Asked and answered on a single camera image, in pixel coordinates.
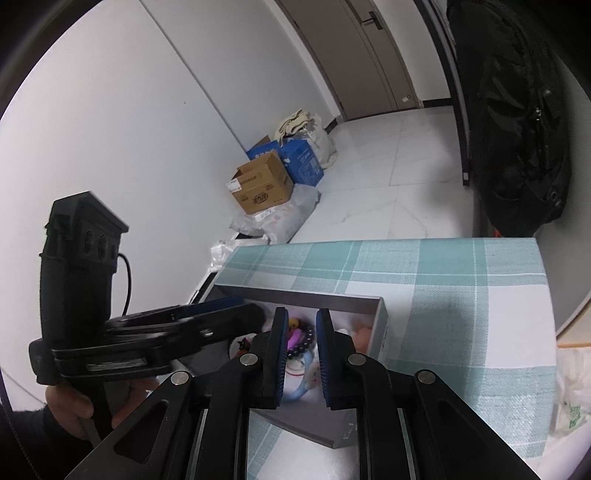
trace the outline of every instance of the silver screw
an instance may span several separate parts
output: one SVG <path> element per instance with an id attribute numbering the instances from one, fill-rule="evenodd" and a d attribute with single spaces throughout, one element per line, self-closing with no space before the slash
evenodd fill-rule
<path id="1" fill-rule="evenodd" d="M 361 353 L 352 353 L 347 359 L 351 365 L 363 365 L 365 363 L 365 356 Z"/>
<path id="2" fill-rule="evenodd" d="M 435 374 L 429 370 L 421 370 L 417 377 L 419 382 L 427 385 L 431 385 L 433 382 L 435 382 Z"/>
<path id="3" fill-rule="evenodd" d="M 240 357 L 242 365 L 254 365 L 258 362 L 258 357 L 254 353 L 245 353 Z"/>
<path id="4" fill-rule="evenodd" d="M 170 376 L 170 381 L 175 385 L 183 385 L 189 381 L 187 372 L 175 372 Z"/>

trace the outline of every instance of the open box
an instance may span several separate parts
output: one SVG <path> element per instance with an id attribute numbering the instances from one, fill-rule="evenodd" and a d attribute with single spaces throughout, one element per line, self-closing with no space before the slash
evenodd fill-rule
<path id="1" fill-rule="evenodd" d="M 345 328 L 358 330 L 362 326 L 372 329 L 367 355 L 378 357 L 388 324 L 388 313 L 380 297 L 352 297 L 340 294 L 305 293 L 267 288 L 234 287 L 214 285 L 204 301 L 216 300 L 231 295 L 240 295 L 248 303 L 256 303 L 265 310 L 270 326 L 275 308 L 285 307 L 290 317 L 308 324 L 316 322 L 316 312 L 328 308 L 335 330 Z M 217 370 L 228 361 L 227 342 L 210 345 L 208 348 L 183 359 L 183 364 L 201 375 Z M 295 390 L 300 377 L 285 376 L 284 392 Z M 357 440 L 356 416 L 353 410 L 331 411 L 326 407 L 322 387 L 308 391 L 301 399 L 282 404 L 277 410 L 257 410 L 271 423 L 332 448 L 352 445 Z"/>

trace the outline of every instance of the door handle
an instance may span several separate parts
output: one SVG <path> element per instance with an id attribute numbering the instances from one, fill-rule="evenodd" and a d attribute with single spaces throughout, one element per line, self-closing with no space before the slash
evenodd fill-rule
<path id="1" fill-rule="evenodd" d="M 375 26 L 376 26 L 376 28 L 378 30 L 383 30 L 384 29 L 383 26 L 382 26 L 382 24 L 379 21 L 378 16 L 375 14 L 375 12 L 373 10 L 371 10 L 369 12 L 369 18 L 367 20 L 361 20 L 361 24 L 363 26 L 370 25 L 370 24 L 375 24 Z"/>

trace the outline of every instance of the checkered tablecloth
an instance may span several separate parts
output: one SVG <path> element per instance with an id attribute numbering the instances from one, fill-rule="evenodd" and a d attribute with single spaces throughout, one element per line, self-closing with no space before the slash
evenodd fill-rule
<path id="1" fill-rule="evenodd" d="M 550 427 L 556 341 L 534 239 L 244 247 L 216 284 L 383 297 L 389 322 L 378 359 L 403 373 L 436 372 L 536 468 Z M 329 449 L 256 414 L 251 420 L 249 479 L 356 477 L 355 448 Z"/>

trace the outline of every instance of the black jacket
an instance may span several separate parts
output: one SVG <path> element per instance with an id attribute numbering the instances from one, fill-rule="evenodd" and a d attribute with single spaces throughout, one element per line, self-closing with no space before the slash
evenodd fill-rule
<path id="1" fill-rule="evenodd" d="M 90 453 L 89 442 L 66 432 L 45 406 L 37 411 L 16 411 L 14 427 L 42 480 L 63 480 Z M 0 406 L 0 479 L 37 480 L 18 447 Z"/>

